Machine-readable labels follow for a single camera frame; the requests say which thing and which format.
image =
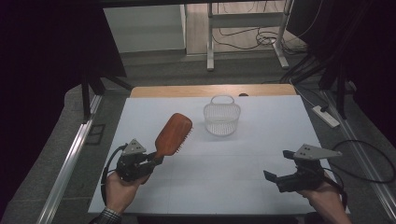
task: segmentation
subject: aluminum rail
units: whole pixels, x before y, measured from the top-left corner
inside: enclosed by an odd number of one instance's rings
[[[356,134],[353,132],[347,120],[342,119],[341,116],[338,114],[334,106],[335,101],[332,98],[332,95],[327,93],[326,91],[323,91],[322,94],[329,102],[329,108],[332,111],[332,114],[340,122],[342,128],[341,130],[343,131],[343,134],[346,137],[346,139],[358,140]],[[361,166],[361,169],[367,175],[368,178],[375,180],[383,179],[381,175],[378,173],[378,171],[375,169],[373,163],[370,161],[370,157],[364,151],[362,144],[353,144],[352,150],[356,159],[358,160],[359,165]],[[380,202],[384,206],[384,209],[387,212],[391,223],[396,223],[396,201],[389,187],[385,184],[376,184],[376,183],[372,183],[371,186],[373,187]]]
[[[95,95],[91,102],[91,117],[86,124],[81,124],[78,129],[78,133],[74,139],[72,146],[64,160],[64,165],[55,180],[52,190],[49,193],[49,197],[44,204],[43,210],[38,217],[37,224],[50,224],[55,216],[58,206],[64,196],[67,184],[69,183],[70,176],[73,174],[76,162],[78,160],[79,153],[84,145],[85,139],[92,126],[93,117],[97,111],[97,108],[102,100],[102,96]]]

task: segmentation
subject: wall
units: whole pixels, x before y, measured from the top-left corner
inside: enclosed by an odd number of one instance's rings
[[[104,9],[119,53],[184,49],[184,6]]]

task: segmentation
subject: gray floor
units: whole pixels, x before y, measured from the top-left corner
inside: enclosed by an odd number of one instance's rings
[[[291,65],[294,65],[302,57],[302,55],[289,56],[288,60]],[[205,56],[186,57],[170,52],[155,55],[143,53],[124,55],[123,61],[128,74],[124,80],[134,86],[274,83],[286,72],[280,69],[272,51],[217,54],[216,69],[211,73],[205,70]],[[318,79],[319,76],[311,77],[301,85],[318,91]],[[88,207],[117,128],[123,103],[129,96],[129,92],[123,88],[107,80],[104,82],[107,91],[95,115],[92,130],[105,128],[99,134],[92,132],[86,140],[52,223],[88,223],[94,217],[94,215],[87,214]],[[323,104],[316,95],[303,89],[300,90],[312,103]],[[35,166],[8,204],[2,224],[36,223],[82,121],[80,96],[80,87],[75,87],[66,94],[64,111]],[[330,128],[311,111],[311,107],[309,103],[306,103],[308,115],[323,147],[331,148],[336,143],[345,140],[339,128]],[[381,148],[392,161],[396,161],[395,148],[361,113],[359,107],[353,102],[352,95],[346,96],[346,116],[359,139]],[[350,148],[345,145],[340,150],[345,156],[333,162],[363,175]],[[371,150],[367,150],[367,153],[380,174],[384,177],[389,176],[391,170],[384,160]],[[344,180],[349,195],[350,216],[354,223],[389,223],[388,216],[371,184],[345,175],[337,169],[334,171]],[[395,184],[392,183],[389,187],[395,193]],[[127,216],[123,223],[136,223],[136,220],[134,217]]]

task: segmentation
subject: black curtain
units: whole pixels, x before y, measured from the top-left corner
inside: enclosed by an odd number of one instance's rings
[[[80,84],[81,75],[125,76],[104,11],[81,3],[2,2],[1,215],[46,144],[65,93]]]

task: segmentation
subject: metal frame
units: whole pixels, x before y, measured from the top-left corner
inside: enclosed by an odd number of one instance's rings
[[[226,14],[214,15],[212,3],[207,4],[208,37],[207,37],[207,71],[215,69],[213,29],[215,28],[240,28],[240,27],[274,27],[279,26],[276,41],[273,44],[276,56],[279,59],[280,66],[283,69],[289,69],[288,61],[282,51],[281,41],[286,30],[289,14],[293,0],[286,3],[283,12],[271,13],[248,13],[248,14]]]
[[[66,190],[70,177],[73,174],[73,170],[78,160],[79,152],[81,151],[85,139],[90,131],[94,114],[96,113],[101,100],[102,96],[95,95],[93,97],[91,103],[92,115],[86,123],[83,123],[79,126],[78,133],[75,137],[75,140],[73,141],[72,146],[70,147],[66,159],[64,160],[64,165],[62,166],[61,171],[59,172],[58,177],[56,178],[55,183],[52,186],[52,190],[49,193],[49,197],[44,204],[41,214],[38,217],[37,224],[50,224],[52,222],[58,206],[61,202],[61,199],[64,196],[64,191]]]

